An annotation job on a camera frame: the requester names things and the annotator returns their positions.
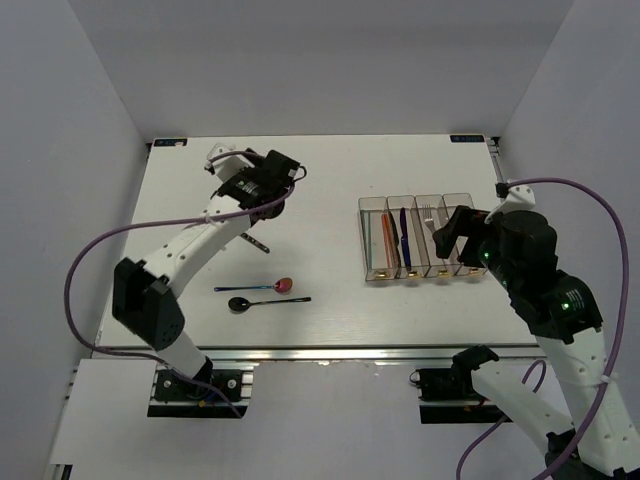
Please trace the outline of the silver pink-handled fork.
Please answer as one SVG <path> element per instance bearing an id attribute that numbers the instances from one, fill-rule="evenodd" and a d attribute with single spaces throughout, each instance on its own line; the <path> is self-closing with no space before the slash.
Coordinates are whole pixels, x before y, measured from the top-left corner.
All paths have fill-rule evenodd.
<path id="1" fill-rule="evenodd" d="M 436 231 L 435 219 L 432 212 L 432 207 L 430 204 L 425 204 L 423 206 L 423 223 L 426 227 L 427 231 L 433 234 Z"/>

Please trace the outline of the purple knife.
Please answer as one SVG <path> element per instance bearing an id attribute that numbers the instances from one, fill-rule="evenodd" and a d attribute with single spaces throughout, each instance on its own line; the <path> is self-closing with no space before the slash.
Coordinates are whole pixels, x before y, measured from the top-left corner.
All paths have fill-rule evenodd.
<path id="1" fill-rule="evenodd" d="M 407 210 L 404 207 L 400 209 L 400 227 L 401 227 L 400 243 L 401 243 L 401 249 L 402 249 L 402 256 L 403 256 L 405 267 L 407 268 L 407 270 L 410 270 L 412 268 L 411 251 L 410 251 L 410 245 L 409 245 Z"/>

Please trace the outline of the dark-handled silver fork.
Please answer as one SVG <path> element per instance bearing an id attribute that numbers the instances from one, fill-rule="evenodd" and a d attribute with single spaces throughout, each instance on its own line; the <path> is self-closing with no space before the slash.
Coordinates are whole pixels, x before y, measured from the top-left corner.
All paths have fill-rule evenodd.
<path id="1" fill-rule="evenodd" d="M 253 236 L 247 234 L 247 233 L 242 233 L 240 235 L 240 237 L 248 242 L 249 244 L 251 244 L 252 246 L 258 248 L 261 252 L 265 253 L 265 254 L 269 254 L 271 252 L 270 248 L 267 247 L 265 244 L 263 244 L 262 242 L 260 242 L 259 240 L 257 240 L 256 238 L 254 238 Z"/>

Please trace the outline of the red chopstick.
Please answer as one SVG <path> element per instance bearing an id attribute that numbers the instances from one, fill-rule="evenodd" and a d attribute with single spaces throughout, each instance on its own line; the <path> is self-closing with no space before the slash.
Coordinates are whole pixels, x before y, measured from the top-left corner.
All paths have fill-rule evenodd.
<path id="1" fill-rule="evenodd" d="M 391 237 L 390 237 L 390 230 L 389 230 L 388 215 L 386 212 L 382 213 L 381 215 L 381 224 L 382 224 L 382 232 L 383 232 L 383 238 L 384 238 L 387 265 L 388 265 L 388 268 L 391 268 L 393 267 L 393 254 L 391 251 Z"/>

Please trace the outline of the iridescent pink spoon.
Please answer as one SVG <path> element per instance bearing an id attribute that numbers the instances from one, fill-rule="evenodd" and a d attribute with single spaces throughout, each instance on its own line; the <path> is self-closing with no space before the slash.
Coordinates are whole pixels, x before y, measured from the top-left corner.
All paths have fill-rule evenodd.
<path id="1" fill-rule="evenodd" d="M 231 292 L 244 290 L 273 290 L 278 294 L 286 294 L 293 288 L 293 280 L 283 277 L 271 284 L 243 285 L 243 286 L 216 286 L 214 292 Z"/>

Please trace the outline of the black rainbow-handled spoon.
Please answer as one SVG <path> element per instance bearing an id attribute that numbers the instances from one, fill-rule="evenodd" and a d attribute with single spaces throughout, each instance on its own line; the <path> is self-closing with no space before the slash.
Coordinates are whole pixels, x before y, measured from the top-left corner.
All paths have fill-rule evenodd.
<path id="1" fill-rule="evenodd" d="M 241 314 L 248 311 L 251 307 L 254 307 L 254 306 L 275 305 L 275 304 L 285 304 L 285 303 L 308 303 L 311 301 L 312 301 L 311 297 L 300 297 L 300 298 L 251 302 L 244 297 L 233 297 L 228 301 L 227 305 L 231 312 L 235 314 Z"/>

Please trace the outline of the black rainbow knife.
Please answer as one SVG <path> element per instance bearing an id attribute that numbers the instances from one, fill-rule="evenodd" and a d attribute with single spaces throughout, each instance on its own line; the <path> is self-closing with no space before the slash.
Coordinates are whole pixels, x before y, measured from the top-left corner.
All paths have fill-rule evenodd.
<path id="1" fill-rule="evenodd" d="M 388 213 L 389 216 L 389 223 L 391 225 L 391 232 L 392 232 L 392 238 L 393 238 L 393 244 L 394 244 L 394 248 L 396 251 L 396 256 L 399 257 L 399 247 L 400 247 L 400 237 L 397 231 L 397 226 L 396 226 L 396 222 L 394 219 L 394 216 L 391 212 Z"/>

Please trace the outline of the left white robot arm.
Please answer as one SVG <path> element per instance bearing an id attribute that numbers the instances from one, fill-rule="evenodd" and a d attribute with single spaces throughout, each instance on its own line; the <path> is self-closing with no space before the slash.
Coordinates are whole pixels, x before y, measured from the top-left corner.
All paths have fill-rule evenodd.
<path id="1" fill-rule="evenodd" d="M 121 260 L 112 292 L 113 317 L 178 372 L 177 387 L 191 399 L 209 392 L 212 363 L 186 333 L 179 297 L 231 241 L 279 216 L 285 197 L 306 174 L 301 163 L 275 150 L 212 150 L 204 168 L 220 185 L 203 213 L 142 259 Z"/>

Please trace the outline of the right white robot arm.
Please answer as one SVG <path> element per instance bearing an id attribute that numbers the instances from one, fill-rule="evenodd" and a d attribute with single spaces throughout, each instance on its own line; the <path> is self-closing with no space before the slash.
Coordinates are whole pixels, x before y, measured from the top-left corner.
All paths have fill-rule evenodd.
<path id="1" fill-rule="evenodd" d="M 436 254 L 485 269 L 544 352 L 568 412 L 562 414 L 499 364 L 485 345 L 452 360 L 451 384 L 461 397 L 492 402 L 544 456 L 542 479 L 636 479 L 639 432 L 614 376 L 621 341 L 605 345 L 603 318 L 590 288 L 558 267 L 557 233 L 535 212 L 528 182 L 499 183 L 491 211 L 458 205 L 436 230 Z"/>

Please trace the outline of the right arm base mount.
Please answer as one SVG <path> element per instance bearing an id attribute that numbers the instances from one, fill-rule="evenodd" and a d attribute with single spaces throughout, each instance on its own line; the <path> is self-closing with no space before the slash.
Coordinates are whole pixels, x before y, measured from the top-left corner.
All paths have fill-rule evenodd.
<path id="1" fill-rule="evenodd" d="M 417 369 L 408 381 L 418 391 L 423 425 L 491 424 L 502 417 L 495 405 L 465 386 L 450 368 Z"/>

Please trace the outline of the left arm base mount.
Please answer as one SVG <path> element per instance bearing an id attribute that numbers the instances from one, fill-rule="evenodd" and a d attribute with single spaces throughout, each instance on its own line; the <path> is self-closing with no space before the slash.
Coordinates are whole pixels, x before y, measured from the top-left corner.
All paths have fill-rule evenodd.
<path id="1" fill-rule="evenodd" d="M 213 369 L 212 385 L 237 410 L 234 412 L 219 393 L 179 379 L 168 369 L 154 376 L 147 407 L 149 418 L 239 419 L 248 408 L 253 372 L 242 369 Z"/>

